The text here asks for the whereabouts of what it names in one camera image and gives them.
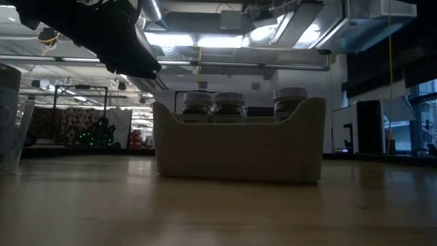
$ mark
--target yellow cable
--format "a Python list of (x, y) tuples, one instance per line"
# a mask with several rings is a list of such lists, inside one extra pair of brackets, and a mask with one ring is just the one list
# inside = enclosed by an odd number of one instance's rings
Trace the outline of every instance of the yellow cable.
[(49, 52), (49, 51), (50, 51), (50, 49), (49, 49), (49, 48), (46, 48), (46, 49), (44, 50), (44, 52), (42, 52), (42, 56), (45, 56), (45, 55), (47, 54), (47, 52)]
[[(391, 0), (389, 0), (389, 28), (391, 27)], [(389, 35), (389, 66), (390, 66), (390, 102), (389, 102), (389, 146), (387, 154), (390, 154), (391, 147), (391, 118), (393, 114), (393, 47), (391, 34)]]
[(38, 40), (39, 40), (40, 42), (43, 42), (43, 43), (46, 43), (46, 42), (50, 42), (50, 43), (52, 43), (53, 41), (55, 41), (56, 39), (58, 39), (58, 37), (59, 37), (60, 35), (61, 35), (61, 34), (58, 33), (58, 34), (56, 35), (56, 37), (51, 38), (51, 39), (49, 39), (49, 40), (41, 40), (41, 39), (39, 39), (39, 38), (38, 38)]
[[(199, 47), (199, 62), (202, 60), (202, 47)], [(202, 67), (199, 66), (199, 69), (197, 71), (197, 82), (201, 81), (201, 75), (200, 72), (202, 71)]]

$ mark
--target fluorescent light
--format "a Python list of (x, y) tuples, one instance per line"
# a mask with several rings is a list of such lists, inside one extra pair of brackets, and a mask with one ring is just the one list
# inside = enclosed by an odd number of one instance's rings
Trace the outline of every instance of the fluorescent light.
[(84, 98), (83, 96), (75, 96), (74, 98), (77, 99), (77, 100), (81, 100), (82, 102), (86, 102), (87, 101), (87, 99)]
[(241, 48), (243, 36), (210, 36), (201, 38), (197, 45), (208, 48)]
[[(35, 106), (37, 107), (53, 107), (52, 104), (36, 104)], [(81, 108), (88, 108), (88, 109), (99, 109), (99, 110), (103, 110), (103, 106), (92, 106), (92, 105), (56, 105), (56, 107), (58, 108), (68, 108), (68, 107), (81, 107)], [(142, 110), (152, 110), (151, 107), (138, 107), (138, 106), (129, 106), (129, 107), (116, 107), (116, 106), (107, 106), (107, 109), (115, 109), (115, 108), (119, 108), (119, 109), (132, 109), (132, 110), (137, 110), (137, 109), (142, 109)]]
[(99, 59), (96, 58), (72, 58), (72, 57), (63, 57), (62, 60), (64, 62), (89, 62), (89, 63), (100, 63)]
[(140, 113), (140, 112), (134, 112), (132, 115), (140, 115), (140, 116), (153, 116), (153, 113)]
[[(53, 85), (49, 85), (49, 86), (48, 86), (48, 90), (51, 91), (51, 92), (54, 92), (54, 91), (55, 91), (55, 86), (53, 86)], [(61, 89), (61, 88), (57, 88), (57, 92), (58, 92), (58, 93), (66, 92), (66, 93), (69, 93), (69, 94), (71, 94), (71, 95), (76, 95), (76, 93), (74, 93), (74, 92), (72, 92), (72, 91), (70, 91), (70, 90), (65, 90), (65, 89)]]
[(133, 116), (132, 120), (153, 120), (153, 117), (140, 117), (140, 116)]
[(0, 55), (0, 59), (16, 61), (55, 62), (54, 57), (26, 56), (26, 55)]
[(294, 45), (295, 49), (307, 49), (313, 46), (313, 43), (317, 41), (320, 37), (320, 27), (319, 25), (312, 24), (299, 38), (299, 41)]
[(250, 45), (250, 40), (248, 37), (243, 38), (243, 42), (241, 43), (241, 47), (249, 47)]
[(148, 120), (134, 120), (134, 122), (136, 123), (140, 123), (140, 124), (149, 124), (149, 125), (153, 125), (153, 123), (151, 123)]
[(257, 68), (259, 64), (250, 64), (242, 62), (222, 62), (222, 61), (199, 61), (199, 66), (231, 66), (240, 68)]
[(253, 41), (261, 41), (265, 38), (273, 35), (278, 25), (267, 25), (264, 27), (259, 27), (251, 32), (251, 39)]
[(194, 45), (193, 37), (190, 34), (156, 34), (145, 32), (144, 35), (150, 44), (162, 47)]
[(189, 66), (191, 62), (189, 61), (158, 61), (161, 65), (175, 65), (175, 66)]
[(278, 18), (276, 18), (278, 20), (278, 25), (279, 25), (279, 23), (281, 23), (282, 19), (284, 19), (284, 16), (285, 15), (283, 14), (283, 15), (279, 16)]

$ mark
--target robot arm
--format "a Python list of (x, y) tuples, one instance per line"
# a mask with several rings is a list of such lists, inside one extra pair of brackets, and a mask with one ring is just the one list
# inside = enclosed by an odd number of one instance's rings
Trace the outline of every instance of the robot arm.
[(135, 23), (142, 1), (9, 0), (21, 23), (36, 29), (40, 22), (97, 54), (109, 72), (155, 79), (160, 64), (146, 49)]

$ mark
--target jar lid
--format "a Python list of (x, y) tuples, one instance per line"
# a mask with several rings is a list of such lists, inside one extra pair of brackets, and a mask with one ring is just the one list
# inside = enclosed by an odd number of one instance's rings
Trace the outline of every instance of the jar lid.
[(218, 92), (214, 96), (214, 102), (244, 105), (244, 94), (238, 92)]
[(297, 99), (302, 100), (306, 99), (308, 97), (307, 95), (307, 89), (300, 88), (300, 87), (289, 87), (289, 88), (283, 88), (283, 89), (277, 89), (273, 91), (273, 100), (276, 102), (277, 100), (281, 99)]
[(184, 94), (184, 103), (212, 106), (212, 97), (206, 92), (187, 92)]

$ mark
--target wooden table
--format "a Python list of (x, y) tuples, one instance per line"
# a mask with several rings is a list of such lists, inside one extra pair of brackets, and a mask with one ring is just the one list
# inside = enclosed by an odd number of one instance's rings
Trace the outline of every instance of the wooden table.
[(289, 186), (161, 178), (150, 157), (29, 159), (0, 175), (0, 245), (435, 245), (436, 190), (434, 169), (355, 161)]

